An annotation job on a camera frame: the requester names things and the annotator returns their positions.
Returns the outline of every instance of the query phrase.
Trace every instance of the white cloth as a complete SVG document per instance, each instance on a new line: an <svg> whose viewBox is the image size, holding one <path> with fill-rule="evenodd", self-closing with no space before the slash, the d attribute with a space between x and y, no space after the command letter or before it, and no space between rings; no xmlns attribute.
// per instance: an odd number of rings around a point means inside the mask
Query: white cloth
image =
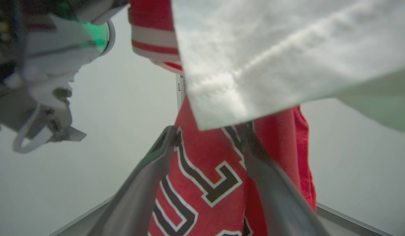
<svg viewBox="0 0 405 236"><path fill-rule="evenodd" d="M405 0L172 0L172 10L202 130L405 69Z"/></svg>

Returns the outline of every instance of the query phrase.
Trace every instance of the red garment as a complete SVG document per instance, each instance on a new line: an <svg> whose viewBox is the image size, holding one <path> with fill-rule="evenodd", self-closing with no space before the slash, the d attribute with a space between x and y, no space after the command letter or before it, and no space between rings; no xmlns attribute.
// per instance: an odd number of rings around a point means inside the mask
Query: red garment
<svg viewBox="0 0 405 236"><path fill-rule="evenodd" d="M266 236L256 185L239 150L239 126L199 131L188 99L175 126L175 154L157 193L149 235ZM269 154L315 208L307 165L308 126L300 109L257 119L253 126Z"/></svg>

